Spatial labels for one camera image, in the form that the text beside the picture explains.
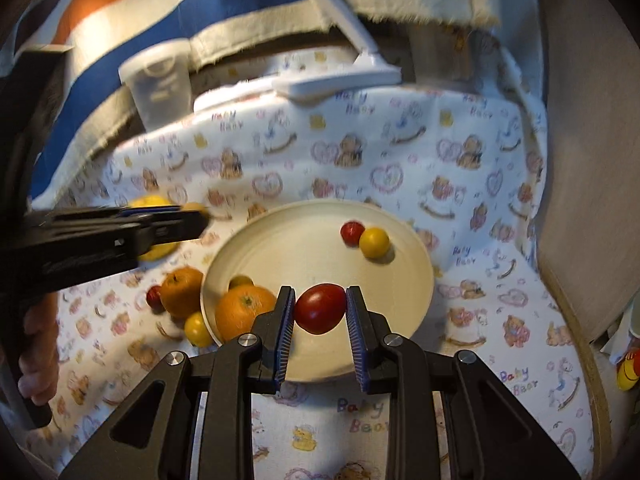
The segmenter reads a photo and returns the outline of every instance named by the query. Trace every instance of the hand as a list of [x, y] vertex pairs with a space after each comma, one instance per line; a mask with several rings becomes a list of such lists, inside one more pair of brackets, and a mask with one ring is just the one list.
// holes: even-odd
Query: hand
[[33, 336], [33, 340], [18, 361], [24, 374], [18, 381], [18, 389], [36, 406], [49, 402], [58, 389], [57, 314], [58, 295], [47, 294], [24, 316], [24, 333]]

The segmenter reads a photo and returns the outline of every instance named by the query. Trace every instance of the blue stripe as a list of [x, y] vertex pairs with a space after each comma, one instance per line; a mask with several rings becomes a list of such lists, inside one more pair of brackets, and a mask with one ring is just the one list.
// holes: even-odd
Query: blue stripe
[[74, 82], [32, 177], [31, 195], [47, 189], [82, 123], [120, 88], [118, 67], [129, 57], [161, 41], [191, 38], [204, 28], [249, 12], [302, 0], [183, 0], [167, 17], [105, 54]]

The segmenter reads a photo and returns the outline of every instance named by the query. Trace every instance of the round plate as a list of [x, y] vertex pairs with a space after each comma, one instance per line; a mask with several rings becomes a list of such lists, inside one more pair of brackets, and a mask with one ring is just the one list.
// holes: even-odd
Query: round plate
[[[354, 219], [366, 227], [382, 227], [393, 244], [393, 258], [375, 262], [358, 248], [347, 247], [340, 227]], [[318, 283], [357, 285], [367, 308], [383, 314], [391, 330], [405, 337], [424, 319], [434, 283], [429, 255], [409, 225], [375, 206], [343, 200], [309, 200], [273, 209], [226, 241], [202, 285], [202, 314], [218, 344], [216, 304], [236, 274], [251, 277], [275, 295], [283, 285], [292, 286], [297, 297]], [[344, 318], [323, 335], [294, 326], [288, 381], [324, 381], [351, 372]]]

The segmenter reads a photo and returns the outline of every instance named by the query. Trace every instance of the striped fabric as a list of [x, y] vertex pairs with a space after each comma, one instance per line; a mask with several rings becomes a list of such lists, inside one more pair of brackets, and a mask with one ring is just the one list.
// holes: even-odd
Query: striped fabric
[[[360, 15], [396, 22], [492, 27], [499, 0], [346, 0]], [[326, 30], [309, 0], [34, 0], [0, 51], [0, 75], [25, 46], [71, 44], [66, 100], [34, 170], [36, 206], [50, 206], [92, 153], [134, 112], [118, 67], [160, 41], [191, 38], [194, 68], [288, 34]]]

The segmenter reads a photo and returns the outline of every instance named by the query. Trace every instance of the metal bolt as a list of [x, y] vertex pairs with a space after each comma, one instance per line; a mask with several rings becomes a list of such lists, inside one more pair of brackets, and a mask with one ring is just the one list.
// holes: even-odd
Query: metal bolt
[[476, 356], [476, 354], [474, 354], [471, 350], [461, 350], [460, 352], [458, 352], [458, 359], [464, 364], [470, 365], [476, 362], [478, 356]]
[[242, 346], [253, 346], [258, 342], [258, 336], [255, 334], [242, 334], [238, 338], [238, 342]]
[[169, 352], [164, 360], [171, 366], [179, 365], [184, 361], [184, 354], [182, 352]]
[[387, 346], [400, 346], [402, 344], [402, 336], [398, 334], [387, 334], [382, 340]]

